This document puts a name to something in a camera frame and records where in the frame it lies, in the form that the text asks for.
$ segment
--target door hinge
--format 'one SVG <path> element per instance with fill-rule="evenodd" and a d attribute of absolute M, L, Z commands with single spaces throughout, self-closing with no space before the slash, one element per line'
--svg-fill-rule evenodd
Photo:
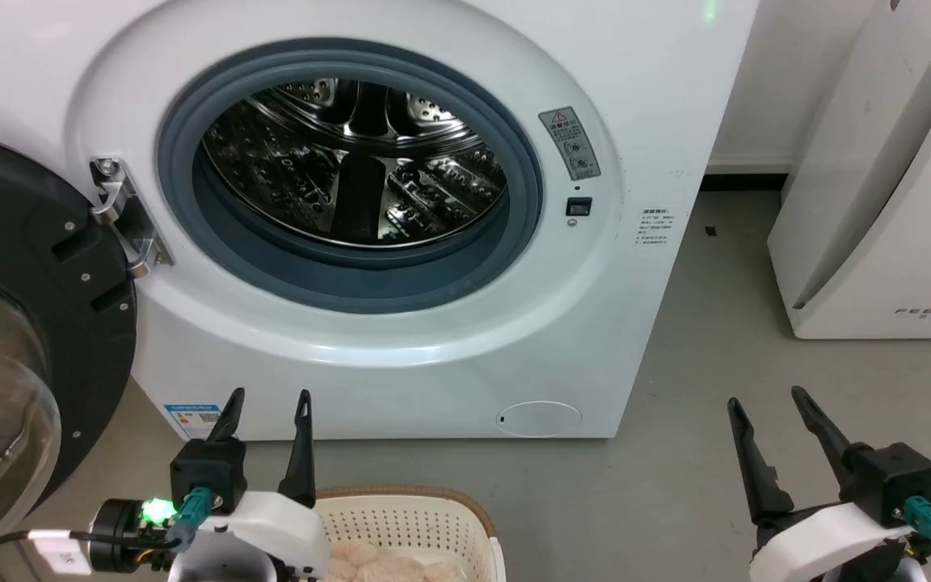
<path fill-rule="evenodd" d="M 92 217 L 117 235 L 130 275 L 137 279 L 156 265 L 174 264 L 124 169 L 124 162 L 119 158 L 93 158 L 89 166 L 92 180 L 101 191 L 100 203 L 92 206 Z"/>

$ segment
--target gray floor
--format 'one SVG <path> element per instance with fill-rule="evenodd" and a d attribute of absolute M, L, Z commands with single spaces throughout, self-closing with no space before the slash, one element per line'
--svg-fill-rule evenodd
<path fill-rule="evenodd" d="M 762 192 L 699 199 L 616 439 L 323 442 L 318 485 L 470 494 L 499 528 L 510 581 L 747 580 L 753 528 L 728 397 L 742 399 L 797 504 L 834 500 L 837 487 L 791 405 L 792 384 L 851 439 L 903 440 L 931 457 L 931 340 L 792 338 L 765 250 L 777 209 Z M 179 446 L 133 386 L 91 456 L 26 525 L 82 527 L 104 498 L 166 496 Z M 251 445 L 251 487 L 273 487 L 288 450 Z M 15 559 L 7 554 L 0 561 Z"/>

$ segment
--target warning label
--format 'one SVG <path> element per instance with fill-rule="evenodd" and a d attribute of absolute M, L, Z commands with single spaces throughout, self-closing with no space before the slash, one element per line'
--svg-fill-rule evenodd
<path fill-rule="evenodd" d="M 169 404 L 163 409 L 189 438 L 207 438 L 221 417 L 221 409 L 213 404 Z"/>
<path fill-rule="evenodd" d="M 548 129 L 548 135 L 557 145 L 558 153 L 562 155 L 562 161 L 566 163 L 566 170 L 570 173 L 571 180 L 602 176 L 602 170 L 598 167 L 598 159 L 595 158 L 595 150 L 592 150 L 588 134 L 584 132 L 584 126 L 577 119 L 573 107 L 539 113 L 538 118 L 541 123 L 544 123 L 544 128 Z"/>
<path fill-rule="evenodd" d="M 668 233 L 675 225 L 675 214 L 668 209 L 644 209 L 642 221 L 638 225 L 638 234 L 634 237 L 635 244 L 666 244 Z"/>

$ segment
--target open washing machine door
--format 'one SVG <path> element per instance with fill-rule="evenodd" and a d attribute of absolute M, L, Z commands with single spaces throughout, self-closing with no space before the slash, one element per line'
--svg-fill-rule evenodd
<path fill-rule="evenodd" d="M 124 390 L 136 301 L 114 228 L 0 146 L 0 529 L 74 471 Z"/>

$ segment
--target white plastic basket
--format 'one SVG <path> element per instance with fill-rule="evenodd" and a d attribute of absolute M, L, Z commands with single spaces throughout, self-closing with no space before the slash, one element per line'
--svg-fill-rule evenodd
<path fill-rule="evenodd" d="M 456 561 L 469 582 L 505 582 L 505 557 L 480 504 L 436 487 L 337 487 L 318 491 L 314 511 L 330 542 L 361 539 L 418 559 Z"/>

